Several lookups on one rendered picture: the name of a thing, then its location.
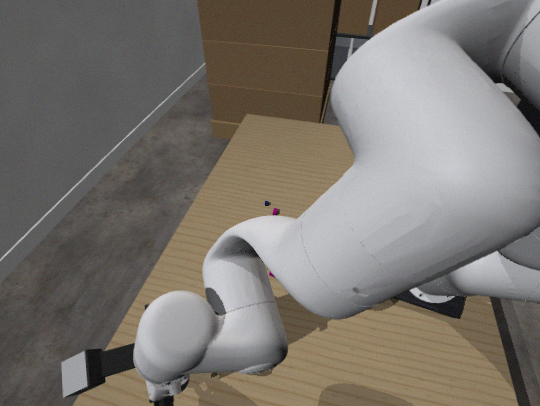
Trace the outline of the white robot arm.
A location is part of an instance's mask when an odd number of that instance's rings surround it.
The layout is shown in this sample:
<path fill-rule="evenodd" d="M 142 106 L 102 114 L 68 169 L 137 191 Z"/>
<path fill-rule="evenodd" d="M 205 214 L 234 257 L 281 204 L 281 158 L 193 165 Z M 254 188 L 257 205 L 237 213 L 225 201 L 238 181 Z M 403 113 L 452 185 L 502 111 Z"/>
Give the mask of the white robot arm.
<path fill-rule="evenodd" d="M 266 267 L 328 319 L 407 291 L 540 303 L 540 137 L 496 83 L 540 119 L 540 0 L 440 0 L 373 36 L 331 90 L 351 168 L 298 219 L 225 231 L 207 301 L 166 293 L 135 343 L 61 362 L 63 398 L 135 367 L 170 396 L 182 374 L 275 368 L 288 342 Z"/>

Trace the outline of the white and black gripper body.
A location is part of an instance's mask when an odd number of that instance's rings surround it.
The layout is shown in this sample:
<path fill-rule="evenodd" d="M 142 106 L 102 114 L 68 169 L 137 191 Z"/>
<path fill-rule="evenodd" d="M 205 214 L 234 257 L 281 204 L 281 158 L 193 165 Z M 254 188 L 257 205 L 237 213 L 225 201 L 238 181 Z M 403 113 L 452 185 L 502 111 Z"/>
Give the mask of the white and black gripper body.
<path fill-rule="evenodd" d="M 183 381 L 181 381 L 181 390 L 183 391 L 187 385 L 188 385 L 188 382 L 189 382 L 189 377 L 190 377 L 190 374 L 187 374 L 186 375 L 186 378 L 183 379 Z M 145 379 L 145 378 L 144 378 Z M 169 397 L 170 395 L 167 394 L 169 393 L 169 390 L 167 390 L 167 387 L 162 387 L 161 384 L 156 384 L 156 383 L 152 383 L 148 380 L 146 380 L 146 386 L 147 386 L 147 390 L 148 390 L 148 394 L 149 394 L 149 397 L 150 397 L 150 400 L 155 402 L 155 401 L 159 401 L 163 398 L 166 398 L 166 397 Z M 148 382 L 147 382 L 148 381 Z"/>

